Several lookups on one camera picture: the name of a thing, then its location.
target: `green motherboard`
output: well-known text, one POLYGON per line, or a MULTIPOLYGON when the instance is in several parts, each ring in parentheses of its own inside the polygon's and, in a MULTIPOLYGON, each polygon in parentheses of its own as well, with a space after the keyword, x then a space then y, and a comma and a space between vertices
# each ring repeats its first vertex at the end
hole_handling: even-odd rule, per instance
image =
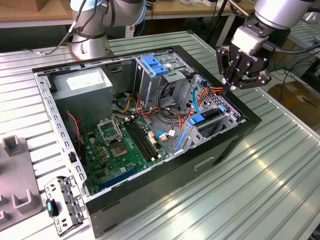
POLYGON ((109 122, 81 135, 81 148, 85 151, 86 158, 82 165, 87 175, 86 186, 91 195, 169 157, 160 142, 151 142, 148 136, 150 131, 146 121, 139 117, 130 123, 109 122), (118 136, 117 140, 106 143, 105 140, 115 136, 117 132, 122 137, 118 136), (147 156, 146 145, 149 147, 148 152, 156 153, 154 157, 147 156))

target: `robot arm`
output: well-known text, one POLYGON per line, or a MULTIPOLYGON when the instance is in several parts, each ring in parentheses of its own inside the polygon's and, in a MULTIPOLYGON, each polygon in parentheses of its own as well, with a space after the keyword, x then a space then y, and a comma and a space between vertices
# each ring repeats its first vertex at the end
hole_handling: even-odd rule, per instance
MULTIPOLYGON (((290 27, 303 17, 313 2, 314 0, 256 2, 253 17, 238 27, 231 45, 216 50, 218 69, 223 75, 222 82, 225 85, 223 95, 229 89, 260 87, 271 80, 265 71, 269 64, 268 58, 272 52, 281 52, 271 40, 271 36, 277 34, 277 40, 285 40, 290 33, 290 27)), ((246 17, 250 17, 233 0, 230 0, 230 3, 246 17)))
POLYGON ((71 49, 80 60, 108 56, 110 47, 105 29, 137 25, 144 20, 147 10, 146 0, 71 0, 70 7, 73 19, 79 16, 75 29, 80 30, 73 34, 71 49))

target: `cardboard box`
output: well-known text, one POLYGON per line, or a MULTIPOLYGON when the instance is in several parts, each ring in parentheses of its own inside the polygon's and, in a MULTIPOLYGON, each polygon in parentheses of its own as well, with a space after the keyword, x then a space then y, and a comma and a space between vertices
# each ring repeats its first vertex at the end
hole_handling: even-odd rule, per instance
MULTIPOLYGON (((281 87, 277 84, 268 93, 279 100, 281 87)), ((284 84, 280 103, 313 130, 320 128, 320 97, 299 81, 284 84)))
POLYGON ((0 0, 0 5, 39 12, 47 2, 48 0, 0 0))

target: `red cable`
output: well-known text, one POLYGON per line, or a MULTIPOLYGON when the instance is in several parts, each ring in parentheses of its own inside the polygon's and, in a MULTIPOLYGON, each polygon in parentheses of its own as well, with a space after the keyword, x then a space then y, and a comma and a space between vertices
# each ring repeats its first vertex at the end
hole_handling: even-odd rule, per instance
POLYGON ((80 145, 81 145, 81 142, 80 142, 80 131, 79 131, 79 127, 78 127, 78 123, 77 123, 77 120, 75 119, 74 116, 72 116, 71 113, 67 112, 66 113, 69 117, 72 118, 74 124, 75 124, 75 127, 76 127, 76 133, 78 134, 78 142, 79 142, 79 152, 81 152, 81 149, 80 149, 80 145))

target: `table surface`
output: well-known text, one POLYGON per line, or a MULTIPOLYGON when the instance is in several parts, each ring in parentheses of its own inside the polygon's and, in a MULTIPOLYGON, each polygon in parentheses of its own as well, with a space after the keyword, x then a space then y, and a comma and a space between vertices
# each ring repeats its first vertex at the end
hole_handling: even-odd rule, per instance
MULTIPOLYGON (((110 41, 116 55, 174 45, 181 45, 221 79, 215 51, 194 34, 183 31, 110 41)), ((0 53, 0 139, 13 134, 27 139, 43 206, 44 185, 56 176, 68 176, 69 171, 31 69, 72 61, 66 47, 50 56, 0 53)), ((235 94, 262 119, 255 131, 221 164, 120 223, 100 240, 308 238, 320 222, 320 137, 260 88, 235 94)), ((58 238, 45 208, 0 232, 0 239, 48 236, 51 240, 93 239, 88 220, 58 238)))
MULTIPOLYGON (((249 12, 254 10, 254 5, 248 0, 242 0, 240 4, 249 12)), ((195 3, 194 5, 187 6, 179 0, 158 1, 154 3, 153 12, 154 15, 213 14, 214 7, 206 6, 203 3, 195 3)), ((226 7, 224 13, 231 13, 230 8, 226 7)), ((0 6, 0 22, 66 19, 72 19, 72 12, 68 0, 49 0, 39 12, 0 6)))

